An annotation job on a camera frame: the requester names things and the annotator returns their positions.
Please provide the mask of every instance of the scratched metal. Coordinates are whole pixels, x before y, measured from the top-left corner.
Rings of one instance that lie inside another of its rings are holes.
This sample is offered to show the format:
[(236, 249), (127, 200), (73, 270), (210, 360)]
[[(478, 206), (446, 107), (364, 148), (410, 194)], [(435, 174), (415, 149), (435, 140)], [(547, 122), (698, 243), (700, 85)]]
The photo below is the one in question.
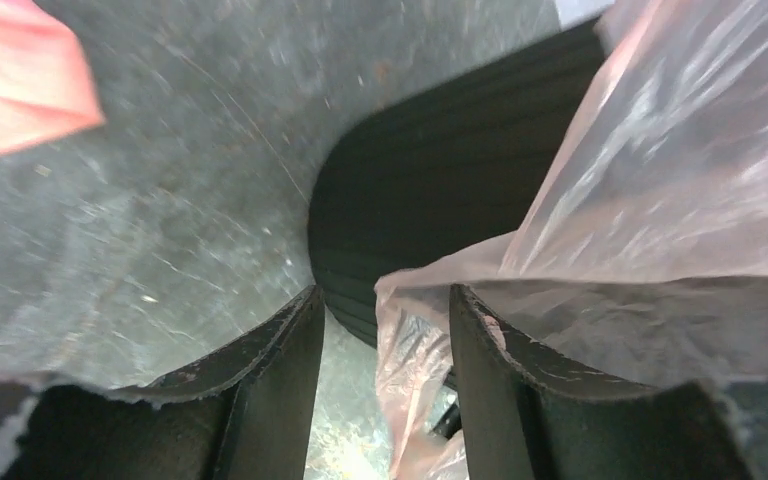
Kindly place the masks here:
[[(353, 123), (558, 29), (550, 0), (39, 4), (80, 37), (108, 124), (0, 158), (0, 373), (106, 387), (311, 282), (307, 200)], [(374, 365), (331, 320), (309, 480), (385, 475)]]

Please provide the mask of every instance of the black rubber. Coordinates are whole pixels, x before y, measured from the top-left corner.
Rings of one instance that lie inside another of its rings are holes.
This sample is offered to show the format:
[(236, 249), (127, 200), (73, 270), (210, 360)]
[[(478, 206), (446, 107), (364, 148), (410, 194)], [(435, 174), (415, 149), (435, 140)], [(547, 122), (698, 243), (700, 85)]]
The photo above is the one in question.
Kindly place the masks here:
[(628, 382), (516, 330), (467, 287), (451, 293), (470, 478), (768, 480), (768, 379)]
[(0, 428), (37, 400), (2, 480), (301, 479), (324, 333), (318, 289), (148, 387), (0, 382)]
[(605, 55), (588, 22), (364, 120), (317, 179), (327, 306), (376, 345), (375, 282), (516, 230)]

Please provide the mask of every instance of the plastic bag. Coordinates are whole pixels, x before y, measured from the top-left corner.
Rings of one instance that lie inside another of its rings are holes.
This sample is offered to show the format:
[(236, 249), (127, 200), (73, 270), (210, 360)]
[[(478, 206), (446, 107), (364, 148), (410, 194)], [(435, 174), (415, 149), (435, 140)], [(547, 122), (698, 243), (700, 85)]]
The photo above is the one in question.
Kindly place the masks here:
[(466, 478), (416, 468), (462, 440), (412, 451), (452, 364), (453, 283), (630, 380), (768, 376), (768, 1), (621, 0), (600, 29), (615, 49), (520, 229), (376, 285), (392, 478)]
[(0, 155), (103, 121), (72, 31), (29, 0), (0, 0)]

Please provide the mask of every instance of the ribbed rubber surface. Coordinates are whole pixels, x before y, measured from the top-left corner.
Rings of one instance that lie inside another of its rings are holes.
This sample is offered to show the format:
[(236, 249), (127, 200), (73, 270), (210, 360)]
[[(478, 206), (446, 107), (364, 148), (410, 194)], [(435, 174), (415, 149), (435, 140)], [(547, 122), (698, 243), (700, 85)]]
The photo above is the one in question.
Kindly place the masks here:
[(516, 230), (605, 59), (593, 22), (384, 110), (332, 151), (308, 241), (327, 306), (376, 345), (383, 275)]

